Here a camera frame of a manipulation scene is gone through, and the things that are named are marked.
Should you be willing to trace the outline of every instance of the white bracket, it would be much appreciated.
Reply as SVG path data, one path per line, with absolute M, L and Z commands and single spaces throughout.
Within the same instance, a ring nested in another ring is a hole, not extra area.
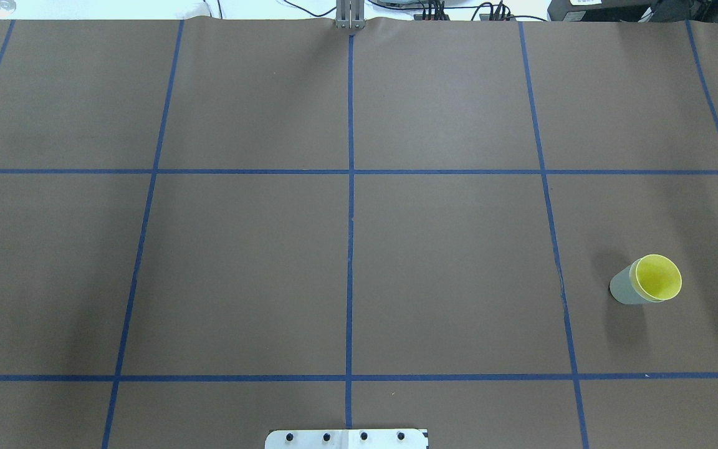
M 337 0 L 337 28 L 365 28 L 365 0 Z
M 421 429 L 273 431 L 265 449 L 428 449 Z

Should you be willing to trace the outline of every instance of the yellow cup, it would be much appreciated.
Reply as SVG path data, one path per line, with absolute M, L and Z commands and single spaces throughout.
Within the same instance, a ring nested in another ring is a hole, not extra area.
M 613 276 L 609 290 L 622 304 L 651 304 L 675 298 L 682 284 L 681 271 L 674 262 L 649 254 Z

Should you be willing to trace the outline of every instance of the horizontal blue line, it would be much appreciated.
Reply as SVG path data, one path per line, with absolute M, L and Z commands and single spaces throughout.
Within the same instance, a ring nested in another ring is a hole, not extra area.
M 276 170 L 275 168 L 158 168 L 157 174 L 348 175 L 350 170 Z M 151 168 L 0 168 L 0 174 L 151 174 Z M 549 175 L 718 175 L 718 170 L 559 170 Z M 356 175 L 539 175 L 536 168 L 437 168 L 436 170 L 354 170 Z
M 0 374 L 0 382 L 343 382 L 342 374 L 313 375 L 18 375 Z M 358 374 L 354 382 L 468 382 L 506 380 L 666 380 L 718 379 L 718 372 L 613 372 L 548 374 Z

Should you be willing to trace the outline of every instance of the cup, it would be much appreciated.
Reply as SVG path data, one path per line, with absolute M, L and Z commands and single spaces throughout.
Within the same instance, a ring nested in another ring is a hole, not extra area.
M 681 284 L 681 271 L 675 263 L 649 254 L 613 276 L 609 291 L 622 304 L 653 304 L 675 298 Z

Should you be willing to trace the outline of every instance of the gray tabletop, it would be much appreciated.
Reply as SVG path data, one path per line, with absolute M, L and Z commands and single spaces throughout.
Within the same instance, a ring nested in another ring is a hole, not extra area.
M 0 447 L 403 426 L 718 447 L 718 26 L 0 22 Z

